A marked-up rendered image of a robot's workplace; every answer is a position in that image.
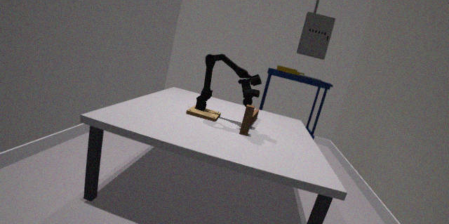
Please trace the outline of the brown wooden post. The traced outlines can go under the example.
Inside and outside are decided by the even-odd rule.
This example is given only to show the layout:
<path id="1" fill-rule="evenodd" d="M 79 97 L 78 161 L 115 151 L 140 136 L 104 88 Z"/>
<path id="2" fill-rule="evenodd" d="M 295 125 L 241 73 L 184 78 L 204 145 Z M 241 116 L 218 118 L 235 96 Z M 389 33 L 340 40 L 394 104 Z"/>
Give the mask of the brown wooden post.
<path id="1" fill-rule="evenodd" d="M 241 130 L 240 130 L 239 134 L 244 135 L 244 136 L 248 136 L 248 131 L 249 131 L 249 128 L 250 128 L 251 120 L 253 118 L 254 109 L 255 109 L 255 106 L 246 105 L 246 111 L 245 111 L 245 114 L 244 114 L 244 117 L 243 117 Z"/>

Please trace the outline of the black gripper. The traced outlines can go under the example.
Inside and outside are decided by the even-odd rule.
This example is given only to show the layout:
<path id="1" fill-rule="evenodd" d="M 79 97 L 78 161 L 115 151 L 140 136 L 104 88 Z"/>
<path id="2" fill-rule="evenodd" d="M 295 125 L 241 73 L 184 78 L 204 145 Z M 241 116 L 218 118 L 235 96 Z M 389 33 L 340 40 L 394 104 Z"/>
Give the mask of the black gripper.
<path id="1" fill-rule="evenodd" d="M 245 106 L 252 105 L 252 103 L 253 103 L 252 98 L 254 96 L 254 91 L 251 89 L 250 86 L 244 86 L 242 89 L 243 89 L 242 91 L 243 91 L 243 97 L 244 97 L 243 104 Z"/>

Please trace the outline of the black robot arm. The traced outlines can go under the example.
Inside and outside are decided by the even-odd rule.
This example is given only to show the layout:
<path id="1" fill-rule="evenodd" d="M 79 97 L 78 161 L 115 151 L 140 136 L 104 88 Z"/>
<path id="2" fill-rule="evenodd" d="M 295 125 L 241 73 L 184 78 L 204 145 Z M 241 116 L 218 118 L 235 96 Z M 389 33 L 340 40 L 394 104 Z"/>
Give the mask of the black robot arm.
<path id="1" fill-rule="evenodd" d="M 210 99 L 210 97 L 212 96 L 212 92 L 213 92 L 210 90 L 213 66 L 215 64 L 215 61 L 219 61 L 219 60 L 222 60 L 228 66 L 230 66 L 235 71 L 235 73 L 237 73 L 237 75 L 240 78 L 247 78 L 247 79 L 240 79 L 238 81 L 242 85 L 242 88 L 244 86 L 250 86 L 250 84 L 253 86 L 256 86 L 256 85 L 259 85 L 262 83 L 261 78 L 258 74 L 256 74 L 255 76 L 250 76 L 245 69 L 236 65 L 225 54 L 219 54 L 219 55 L 208 54 L 206 56 L 206 76 L 205 76 L 205 81 L 204 81 L 204 87 L 201 92 L 201 95 L 196 98 L 197 102 L 196 102 L 195 109 L 198 109 L 201 111 L 204 111 L 206 109 L 206 101 L 208 99 Z"/>

